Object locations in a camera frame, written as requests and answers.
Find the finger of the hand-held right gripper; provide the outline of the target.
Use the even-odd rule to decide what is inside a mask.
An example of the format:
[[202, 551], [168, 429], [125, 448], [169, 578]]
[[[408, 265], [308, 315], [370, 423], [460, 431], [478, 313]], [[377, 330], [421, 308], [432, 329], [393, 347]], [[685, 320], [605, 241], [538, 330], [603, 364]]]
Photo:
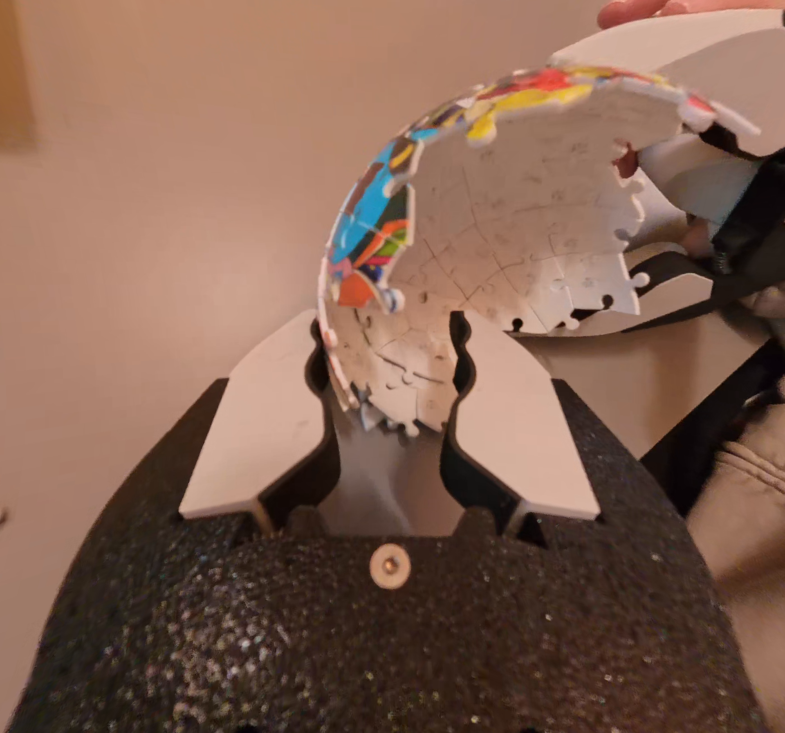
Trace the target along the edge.
[[581, 253], [545, 261], [557, 278], [532, 292], [508, 335], [591, 337], [642, 329], [709, 300], [712, 277], [684, 251]]
[[749, 120], [737, 135], [749, 154], [784, 145], [784, 27], [779, 9], [657, 16], [596, 33], [555, 52], [553, 65], [659, 74]]

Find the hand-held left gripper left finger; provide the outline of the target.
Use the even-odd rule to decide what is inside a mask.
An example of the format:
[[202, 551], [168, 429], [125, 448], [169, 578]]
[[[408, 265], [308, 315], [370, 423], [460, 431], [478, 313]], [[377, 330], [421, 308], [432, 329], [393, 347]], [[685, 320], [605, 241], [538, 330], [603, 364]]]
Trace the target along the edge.
[[316, 313], [265, 338], [230, 373], [179, 506], [186, 520], [251, 515], [279, 531], [338, 485], [339, 440]]

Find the person's beige clothing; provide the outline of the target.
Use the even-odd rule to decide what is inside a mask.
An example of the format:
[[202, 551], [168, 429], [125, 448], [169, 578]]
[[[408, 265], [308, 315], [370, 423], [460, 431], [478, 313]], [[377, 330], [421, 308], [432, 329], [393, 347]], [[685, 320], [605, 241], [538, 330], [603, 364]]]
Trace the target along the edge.
[[784, 731], [784, 405], [723, 445], [688, 515], [771, 731]]

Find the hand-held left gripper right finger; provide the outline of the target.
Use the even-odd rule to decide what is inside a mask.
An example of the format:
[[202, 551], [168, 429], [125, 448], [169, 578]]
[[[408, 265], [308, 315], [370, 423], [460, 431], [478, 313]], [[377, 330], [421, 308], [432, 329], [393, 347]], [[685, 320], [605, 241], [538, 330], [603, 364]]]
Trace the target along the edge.
[[483, 508], [497, 533], [528, 516], [594, 522], [601, 506], [549, 371], [473, 310], [452, 312], [455, 403], [440, 477], [464, 509]]

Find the colourful cartoon puzzle ball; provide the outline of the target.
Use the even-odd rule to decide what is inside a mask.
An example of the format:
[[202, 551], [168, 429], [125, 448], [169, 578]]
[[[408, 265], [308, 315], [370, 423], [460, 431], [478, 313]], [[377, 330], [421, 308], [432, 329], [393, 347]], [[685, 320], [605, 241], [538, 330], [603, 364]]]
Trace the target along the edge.
[[659, 75], [516, 71], [398, 132], [348, 192], [320, 265], [317, 317], [343, 411], [438, 432], [455, 401], [452, 312], [508, 333], [554, 257], [624, 253], [644, 221], [616, 162], [680, 133], [759, 134]]

